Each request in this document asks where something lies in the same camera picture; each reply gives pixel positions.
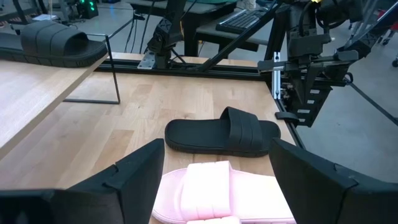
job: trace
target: keyboard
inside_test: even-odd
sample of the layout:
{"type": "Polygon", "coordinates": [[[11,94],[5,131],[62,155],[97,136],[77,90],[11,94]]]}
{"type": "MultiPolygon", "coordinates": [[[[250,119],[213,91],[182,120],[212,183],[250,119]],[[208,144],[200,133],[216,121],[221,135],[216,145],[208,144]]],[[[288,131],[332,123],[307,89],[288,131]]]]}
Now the keyboard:
{"type": "Polygon", "coordinates": [[[247,28],[250,28],[255,22],[257,22],[265,13],[266,12],[264,11],[242,10],[237,14],[227,18],[223,22],[218,23],[216,30],[241,34],[247,28]]]}

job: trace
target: metal frame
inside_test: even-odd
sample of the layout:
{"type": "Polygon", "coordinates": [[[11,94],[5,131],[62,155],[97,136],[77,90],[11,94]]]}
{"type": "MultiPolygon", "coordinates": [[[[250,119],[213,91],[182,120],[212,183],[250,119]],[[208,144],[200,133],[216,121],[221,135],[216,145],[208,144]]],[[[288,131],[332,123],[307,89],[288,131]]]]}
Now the metal frame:
{"type": "Polygon", "coordinates": [[[71,102],[71,103],[98,103],[98,104],[109,104],[109,105],[119,105],[121,100],[120,100],[120,94],[119,94],[119,86],[118,86],[118,79],[116,78],[116,70],[114,66],[114,60],[112,56],[112,49],[111,49],[111,43],[109,42],[110,38],[114,37],[116,34],[118,34],[121,30],[123,30],[127,25],[132,23],[134,18],[130,19],[127,21],[123,26],[121,26],[118,30],[113,32],[111,35],[107,34],[87,34],[91,36],[97,36],[97,37],[105,37],[105,40],[103,42],[106,42],[106,46],[108,48],[108,55],[109,55],[109,62],[110,62],[110,67],[113,74],[113,82],[114,82],[114,87],[116,90],[116,96],[118,98],[117,101],[109,101],[109,100],[86,100],[86,99],[64,99],[64,102],[71,102]]]}

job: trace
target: gray floor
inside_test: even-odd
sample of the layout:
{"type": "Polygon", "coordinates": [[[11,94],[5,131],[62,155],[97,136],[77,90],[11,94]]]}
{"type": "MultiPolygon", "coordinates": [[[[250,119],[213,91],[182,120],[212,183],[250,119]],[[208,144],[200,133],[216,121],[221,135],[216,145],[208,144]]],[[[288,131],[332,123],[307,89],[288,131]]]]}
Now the gray floor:
{"type": "MultiPolygon", "coordinates": [[[[132,16],[131,7],[126,3],[102,4],[99,7],[99,16],[76,24],[79,29],[110,34],[132,16]]],[[[159,17],[150,17],[143,49],[159,20],[159,17]]],[[[134,53],[139,52],[143,27],[144,22],[138,22],[134,53]]],[[[270,28],[270,24],[263,27],[261,33],[267,37],[270,28]]],[[[347,28],[348,23],[331,31],[335,41],[325,47],[324,55],[332,54],[346,42],[350,35],[347,28]]],[[[0,32],[12,31],[6,27],[0,32]]],[[[129,27],[111,40],[113,51],[124,51],[128,33],[129,27]]],[[[217,45],[205,43],[200,56],[212,57],[217,49],[217,45]]],[[[235,50],[229,57],[259,61],[264,58],[265,50],[265,46],[260,47],[258,52],[235,50]]],[[[183,54],[182,43],[177,44],[176,51],[183,54]]],[[[350,68],[355,84],[394,116],[398,116],[398,68],[393,68],[391,62],[396,54],[398,35],[386,47],[375,46],[367,58],[350,68]]],[[[313,127],[299,127],[298,132],[309,151],[372,177],[398,182],[398,127],[351,87],[334,88],[313,127]]]]}

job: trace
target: slide sandal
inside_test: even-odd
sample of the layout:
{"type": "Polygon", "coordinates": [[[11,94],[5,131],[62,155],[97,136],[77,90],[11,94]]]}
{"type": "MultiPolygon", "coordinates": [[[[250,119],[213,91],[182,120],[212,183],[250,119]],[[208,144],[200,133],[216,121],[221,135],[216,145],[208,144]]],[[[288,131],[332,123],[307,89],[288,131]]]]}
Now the slide sandal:
{"type": "Polygon", "coordinates": [[[26,25],[21,35],[0,34],[0,59],[54,67],[87,67],[108,53],[106,45],[52,21],[26,25]]]}
{"type": "Polygon", "coordinates": [[[232,107],[225,108],[220,119],[175,119],[165,129],[170,148],[198,154],[261,157],[272,138],[280,138],[278,125],[232,107]]]}
{"type": "Polygon", "coordinates": [[[229,161],[163,175],[152,216],[166,224],[228,216],[242,223],[295,223],[275,177],[233,170],[229,161]]]}
{"type": "Polygon", "coordinates": [[[211,220],[189,221],[187,224],[241,224],[237,217],[213,218],[211,220]]]}

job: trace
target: black slide sandal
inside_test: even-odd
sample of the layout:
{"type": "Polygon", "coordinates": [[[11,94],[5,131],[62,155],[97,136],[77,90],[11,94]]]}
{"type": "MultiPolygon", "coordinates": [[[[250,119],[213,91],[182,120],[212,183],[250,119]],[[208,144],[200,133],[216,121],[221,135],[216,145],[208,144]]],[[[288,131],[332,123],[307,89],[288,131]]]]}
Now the black slide sandal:
{"type": "Polygon", "coordinates": [[[0,59],[54,67],[87,67],[108,53],[105,43],[52,21],[31,23],[21,35],[0,34],[0,59]]]}
{"type": "Polygon", "coordinates": [[[280,138],[278,125],[232,107],[220,119],[176,119],[165,129],[170,148],[194,154],[261,157],[268,154],[272,138],[280,138]]]}

